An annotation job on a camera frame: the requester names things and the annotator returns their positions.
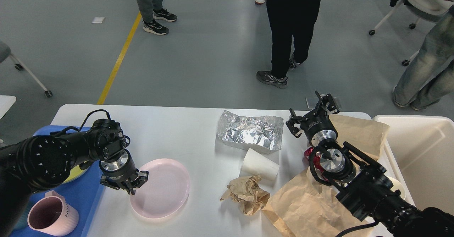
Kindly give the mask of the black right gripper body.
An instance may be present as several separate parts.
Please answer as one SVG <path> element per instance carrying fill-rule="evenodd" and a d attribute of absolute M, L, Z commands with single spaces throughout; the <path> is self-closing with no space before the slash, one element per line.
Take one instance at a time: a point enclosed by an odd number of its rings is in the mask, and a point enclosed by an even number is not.
<path fill-rule="evenodd" d="M 323 140 L 337 140 L 338 137 L 338 132 L 328 115 L 306 114 L 302 117 L 300 128 L 312 147 L 318 146 Z"/>

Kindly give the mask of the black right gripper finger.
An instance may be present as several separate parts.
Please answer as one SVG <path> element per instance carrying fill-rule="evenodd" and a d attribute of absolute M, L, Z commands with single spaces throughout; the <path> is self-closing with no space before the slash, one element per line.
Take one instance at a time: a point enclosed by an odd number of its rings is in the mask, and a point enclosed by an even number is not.
<path fill-rule="evenodd" d="M 305 116 L 297 116 L 292 108 L 289 109 L 289 112 L 290 117 L 286 121 L 286 126 L 295 138 L 300 138 L 302 134 L 305 134 L 304 128 L 301 127 L 302 122 L 306 121 Z"/>
<path fill-rule="evenodd" d="M 317 90 L 315 90 L 315 94 L 318 97 L 318 101 L 314 109 L 308 113 L 308 119 L 314 117 L 327 119 L 331 114 L 339 114 L 339 108 L 331 94 L 320 94 Z"/>

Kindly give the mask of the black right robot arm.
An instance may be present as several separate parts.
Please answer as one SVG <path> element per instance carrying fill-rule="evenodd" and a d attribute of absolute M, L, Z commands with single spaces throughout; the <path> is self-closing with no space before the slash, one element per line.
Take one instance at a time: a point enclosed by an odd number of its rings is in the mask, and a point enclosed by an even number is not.
<path fill-rule="evenodd" d="M 305 134 L 308 139 L 313 178 L 337 189 L 336 199 L 353 217 L 360 221 L 373 218 L 373 223 L 351 227 L 338 236 L 383 224 L 394 237 L 452 237 L 451 214 L 435 207 L 419 210 L 406 202 L 400 190 L 391 190 L 393 184 L 384 166 L 348 142 L 339 145 L 338 132 L 329 118 L 339 109 L 331 94 L 318 98 L 314 109 L 304 116 L 290 108 L 286 126 L 294 137 Z"/>

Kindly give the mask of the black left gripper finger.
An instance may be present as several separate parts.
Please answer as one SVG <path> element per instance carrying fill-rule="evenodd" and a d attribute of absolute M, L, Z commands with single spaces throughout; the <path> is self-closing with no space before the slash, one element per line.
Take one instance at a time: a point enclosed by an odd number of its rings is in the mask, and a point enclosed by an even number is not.
<path fill-rule="evenodd" d="M 122 177 L 109 177 L 107 175 L 102 175 L 100 184 L 116 190 L 124 189 L 122 184 Z"/>
<path fill-rule="evenodd" d="M 149 171 L 135 171 L 129 178 L 123 181 L 123 190 L 129 195 L 135 195 L 136 189 L 141 188 L 149 179 Z"/>

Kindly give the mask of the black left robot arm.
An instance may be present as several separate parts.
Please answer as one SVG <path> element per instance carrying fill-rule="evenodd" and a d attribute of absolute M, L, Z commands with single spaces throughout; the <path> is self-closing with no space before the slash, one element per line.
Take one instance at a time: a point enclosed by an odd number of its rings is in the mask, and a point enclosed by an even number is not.
<path fill-rule="evenodd" d="M 149 172 L 135 167 L 130 142 L 107 113 L 87 131 L 69 126 L 1 148 L 1 236 L 11 234 L 31 195 L 58 187 L 76 166 L 87 169 L 98 161 L 100 184 L 134 195 Z"/>

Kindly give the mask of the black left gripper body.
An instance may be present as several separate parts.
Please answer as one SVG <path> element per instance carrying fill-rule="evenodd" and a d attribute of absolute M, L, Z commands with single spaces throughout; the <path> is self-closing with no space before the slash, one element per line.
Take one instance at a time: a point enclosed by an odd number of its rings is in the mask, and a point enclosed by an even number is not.
<path fill-rule="evenodd" d="M 99 167 L 103 175 L 122 177 L 122 183 L 135 173 L 135 171 L 138 171 L 128 150 L 123 150 L 119 158 L 113 162 L 99 161 Z"/>

